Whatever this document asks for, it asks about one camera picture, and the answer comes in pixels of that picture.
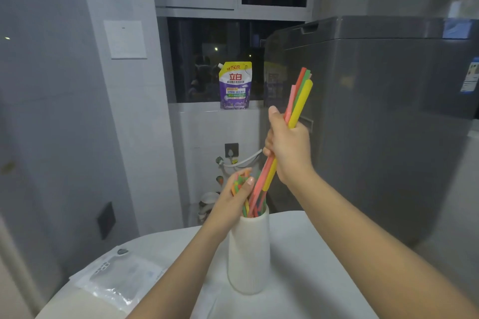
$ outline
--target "light switch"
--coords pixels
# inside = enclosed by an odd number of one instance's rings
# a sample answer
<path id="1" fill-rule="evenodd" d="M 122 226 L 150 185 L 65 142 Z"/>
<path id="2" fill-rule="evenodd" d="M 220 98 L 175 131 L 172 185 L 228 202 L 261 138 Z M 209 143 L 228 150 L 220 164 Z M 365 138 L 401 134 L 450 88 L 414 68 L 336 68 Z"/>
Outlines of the light switch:
<path id="1" fill-rule="evenodd" d="M 146 58 L 140 20 L 103 20 L 113 60 Z"/>

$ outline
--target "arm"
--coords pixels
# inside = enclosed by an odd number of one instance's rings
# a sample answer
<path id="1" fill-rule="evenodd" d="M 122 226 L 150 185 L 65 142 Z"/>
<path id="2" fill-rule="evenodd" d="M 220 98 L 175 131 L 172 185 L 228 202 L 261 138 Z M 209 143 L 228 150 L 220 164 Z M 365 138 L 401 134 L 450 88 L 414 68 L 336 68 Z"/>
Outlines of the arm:
<path id="1" fill-rule="evenodd" d="M 133 309 L 129 319 L 188 319 L 218 245 L 240 219 L 241 207 L 252 191 L 254 178 L 233 197 L 231 175 L 208 219 L 173 265 Z"/>
<path id="2" fill-rule="evenodd" d="M 275 107 L 264 152 L 381 319 L 479 318 L 477 308 L 415 252 L 336 192 L 311 164 L 308 130 L 288 129 Z"/>

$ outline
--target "right hand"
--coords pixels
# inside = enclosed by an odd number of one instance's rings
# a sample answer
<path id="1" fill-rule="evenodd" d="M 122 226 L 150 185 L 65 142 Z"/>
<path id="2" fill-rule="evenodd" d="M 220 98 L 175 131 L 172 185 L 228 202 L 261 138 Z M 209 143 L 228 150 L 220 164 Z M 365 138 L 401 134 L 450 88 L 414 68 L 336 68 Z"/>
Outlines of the right hand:
<path id="1" fill-rule="evenodd" d="M 313 170 L 309 132 L 299 122 L 295 128 L 289 129 L 275 106 L 269 108 L 268 115 L 271 129 L 264 143 L 263 154 L 276 156 L 278 177 L 281 182 L 290 185 L 301 174 Z"/>

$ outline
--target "dark switch panel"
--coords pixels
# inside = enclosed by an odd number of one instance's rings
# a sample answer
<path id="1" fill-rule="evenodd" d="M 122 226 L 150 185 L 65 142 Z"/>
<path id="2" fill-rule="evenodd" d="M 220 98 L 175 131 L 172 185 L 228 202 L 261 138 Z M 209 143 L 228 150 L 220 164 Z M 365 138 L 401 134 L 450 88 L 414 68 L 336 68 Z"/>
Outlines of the dark switch panel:
<path id="1" fill-rule="evenodd" d="M 102 239 L 107 238 L 108 234 L 117 222 L 115 218 L 115 212 L 113 212 L 113 204 L 111 202 L 108 202 L 105 208 L 102 209 L 96 221 L 98 222 Z"/>

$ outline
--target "electrical outlet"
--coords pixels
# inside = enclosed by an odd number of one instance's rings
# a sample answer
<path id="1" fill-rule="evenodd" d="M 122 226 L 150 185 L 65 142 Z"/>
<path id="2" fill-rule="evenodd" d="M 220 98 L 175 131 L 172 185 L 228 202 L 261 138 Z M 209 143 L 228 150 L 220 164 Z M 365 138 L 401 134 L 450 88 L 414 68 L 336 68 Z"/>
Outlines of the electrical outlet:
<path id="1" fill-rule="evenodd" d="M 230 150 L 233 152 L 233 155 L 232 155 L 233 158 L 238 158 L 240 156 L 240 145 L 238 143 L 225 144 L 225 158 L 230 157 L 228 155 L 228 152 Z"/>
<path id="2" fill-rule="evenodd" d="M 96 221 L 98 223 L 98 227 L 100 228 L 102 240 L 104 240 L 107 238 L 108 234 L 117 222 L 115 218 L 115 212 L 113 211 L 113 204 L 111 202 L 108 202 L 102 209 Z"/>

